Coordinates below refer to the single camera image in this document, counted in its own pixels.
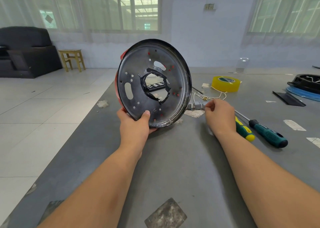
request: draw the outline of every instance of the blue object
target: blue object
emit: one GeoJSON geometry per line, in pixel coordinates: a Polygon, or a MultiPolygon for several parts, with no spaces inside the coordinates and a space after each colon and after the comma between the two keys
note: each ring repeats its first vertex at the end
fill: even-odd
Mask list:
{"type": "Polygon", "coordinates": [[[286,90],[300,97],[320,102],[320,94],[310,93],[293,86],[286,87],[286,90]]]}

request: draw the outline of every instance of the roll of tape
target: roll of tape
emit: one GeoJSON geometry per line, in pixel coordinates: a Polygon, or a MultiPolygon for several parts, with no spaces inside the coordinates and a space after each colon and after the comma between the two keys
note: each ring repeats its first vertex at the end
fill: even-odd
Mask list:
{"type": "Polygon", "coordinates": [[[211,86],[221,92],[237,92],[241,81],[233,77],[217,76],[212,79],[211,86]]]}

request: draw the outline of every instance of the metal rim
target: metal rim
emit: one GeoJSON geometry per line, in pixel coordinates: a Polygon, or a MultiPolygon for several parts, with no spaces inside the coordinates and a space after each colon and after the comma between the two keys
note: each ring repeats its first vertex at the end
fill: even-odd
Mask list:
{"type": "Polygon", "coordinates": [[[185,112],[191,98],[191,75],[186,61],[169,43],[158,39],[142,40],[125,53],[117,76],[119,99],[128,114],[138,120],[150,111],[150,127],[165,127],[177,121],[185,112]],[[154,65],[158,61],[165,66],[154,65]],[[160,101],[148,93],[145,79],[149,74],[163,78],[168,92],[160,101]],[[124,85],[130,83],[133,98],[128,99],[124,85]]]}

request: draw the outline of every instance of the oval slot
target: oval slot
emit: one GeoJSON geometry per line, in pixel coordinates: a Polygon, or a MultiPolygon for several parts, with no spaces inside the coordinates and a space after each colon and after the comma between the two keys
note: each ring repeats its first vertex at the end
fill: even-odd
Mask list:
{"type": "Polygon", "coordinates": [[[158,61],[155,61],[153,64],[154,64],[155,67],[158,67],[158,68],[160,68],[162,71],[165,71],[165,67],[164,67],[164,65],[162,65],[162,63],[160,63],[160,62],[158,62],[158,61]]]}
{"type": "Polygon", "coordinates": [[[131,84],[130,83],[125,83],[125,91],[126,91],[126,95],[127,95],[127,98],[129,100],[133,99],[133,94],[132,94],[132,90],[131,90],[131,84]]]}

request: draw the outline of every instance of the gray table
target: gray table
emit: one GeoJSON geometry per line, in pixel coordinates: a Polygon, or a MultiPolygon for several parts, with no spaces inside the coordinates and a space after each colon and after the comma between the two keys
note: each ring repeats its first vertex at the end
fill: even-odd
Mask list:
{"type": "MultiPolygon", "coordinates": [[[[196,68],[193,86],[210,83],[213,76],[227,75],[231,69],[196,68]]],[[[230,75],[242,80],[237,93],[226,100],[249,118],[274,129],[289,141],[275,149],[259,136],[253,142],[262,152],[295,176],[320,191],[320,149],[306,137],[320,137],[320,103],[300,98],[306,107],[288,106],[271,92],[281,92],[286,82],[301,71],[294,69],[247,69],[246,75],[230,75]],[[307,131],[294,131],[283,120],[290,119],[307,131]]],[[[320,73],[308,69],[308,73],[320,73]]],[[[208,96],[218,96],[204,89],[208,96]]],[[[66,199],[120,143],[120,105],[114,85],[100,100],[110,106],[96,105],[74,131],[65,145],[37,179],[37,188],[26,195],[9,217],[9,228],[36,227],[50,201],[66,199]]],[[[226,156],[206,128],[205,118],[182,116],[174,124],[150,135],[135,169],[119,228],[145,227],[144,220],[170,197],[187,215],[181,228],[256,227],[235,183],[226,156]]]]}

